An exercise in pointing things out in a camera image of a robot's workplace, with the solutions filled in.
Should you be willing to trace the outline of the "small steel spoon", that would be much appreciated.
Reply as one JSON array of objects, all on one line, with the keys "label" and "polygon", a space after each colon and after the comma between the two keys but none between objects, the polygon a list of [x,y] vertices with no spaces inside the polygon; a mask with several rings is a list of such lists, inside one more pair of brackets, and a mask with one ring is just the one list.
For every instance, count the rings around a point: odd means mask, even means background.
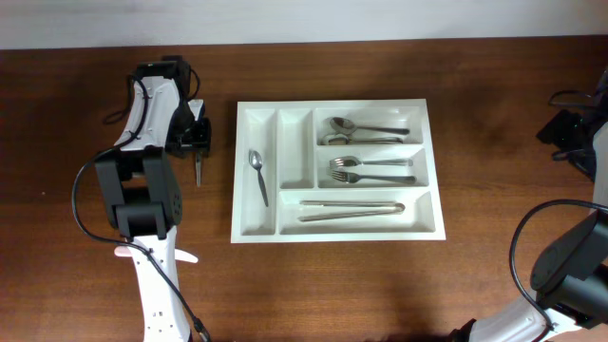
[{"label": "small steel spoon", "polygon": [[195,155],[195,175],[196,175],[196,185],[197,187],[201,186],[201,168],[202,168],[202,153],[197,152]]},{"label": "small steel spoon", "polygon": [[262,175],[263,159],[261,158],[261,155],[256,150],[249,151],[249,163],[257,173],[257,181],[258,181],[260,194],[262,196],[264,205],[266,207],[268,207],[269,199],[268,199],[265,180]]}]

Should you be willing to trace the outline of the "white plastic knife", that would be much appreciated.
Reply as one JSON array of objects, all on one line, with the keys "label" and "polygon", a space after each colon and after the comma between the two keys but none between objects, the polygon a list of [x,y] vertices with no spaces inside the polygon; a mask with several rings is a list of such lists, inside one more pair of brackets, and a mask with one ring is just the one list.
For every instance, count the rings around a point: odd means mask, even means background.
[{"label": "white plastic knife", "polygon": [[[116,257],[132,257],[131,252],[127,247],[119,246],[114,249],[114,255]],[[189,263],[198,263],[199,259],[183,250],[176,249],[175,250],[175,260],[176,261],[185,261]]]}]

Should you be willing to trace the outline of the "steel fork nearer tray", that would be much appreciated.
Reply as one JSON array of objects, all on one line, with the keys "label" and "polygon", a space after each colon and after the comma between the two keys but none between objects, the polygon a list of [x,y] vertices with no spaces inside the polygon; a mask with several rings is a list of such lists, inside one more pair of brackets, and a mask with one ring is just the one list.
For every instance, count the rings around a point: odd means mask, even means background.
[{"label": "steel fork nearer tray", "polygon": [[355,156],[344,156],[329,160],[330,168],[340,167],[355,167],[359,165],[384,165],[384,166],[413,166],[411,159],[390,159],[390,160],[374,160],[365,161],[356,158]]}]

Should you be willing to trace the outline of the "steel fork farther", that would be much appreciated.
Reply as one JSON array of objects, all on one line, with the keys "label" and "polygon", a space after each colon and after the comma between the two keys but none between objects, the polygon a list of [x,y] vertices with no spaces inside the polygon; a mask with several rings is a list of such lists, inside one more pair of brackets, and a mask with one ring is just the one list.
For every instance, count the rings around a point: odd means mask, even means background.
[{"label": "steel fork farther", "polygon": [[414,176],[374,176],[374,175],[359,175],[353,172],[337,171],[333,170],[330,172],[330,176],[336,181],[342,181],[345,183],[357,183],[363,180],[370,181],[389,181],[403,184],[413,184],[417,182],[417,178]]}]

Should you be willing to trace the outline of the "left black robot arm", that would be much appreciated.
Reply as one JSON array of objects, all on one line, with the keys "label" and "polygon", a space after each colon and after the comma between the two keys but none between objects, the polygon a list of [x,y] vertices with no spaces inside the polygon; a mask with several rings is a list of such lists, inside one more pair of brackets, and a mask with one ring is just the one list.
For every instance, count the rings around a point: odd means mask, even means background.
[{"label": "left black robot arm", "polygon": [[211,147],[205,104],[191,85],[200,78],[180,56],[142,63],[130,77],[123,133],[94,162],[110,225],[120,236],[119,256],[134,263],[146,341],[190,341],[193,316],[179,291],[176,248],[182,196],[169,161],[192,153],[197,162]]}]

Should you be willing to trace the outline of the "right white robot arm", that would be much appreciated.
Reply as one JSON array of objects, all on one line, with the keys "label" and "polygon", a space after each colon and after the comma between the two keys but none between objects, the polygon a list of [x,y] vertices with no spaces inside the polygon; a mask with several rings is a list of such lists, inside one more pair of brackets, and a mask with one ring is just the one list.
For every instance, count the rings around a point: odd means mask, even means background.
[{"label": "right white robot arm", "polygon": [[583,104],[563,102],[560,96],[549,98],[560,111],[537,137],[558,148],[553,160],[571,163],[593,181],[592,200],[563,201],[589,215],[542,251],[528,288],[510,256],[520,297],[501,312],[452,331],[451,341],[548,341],[607,321],[607,78],[600,77]]}]

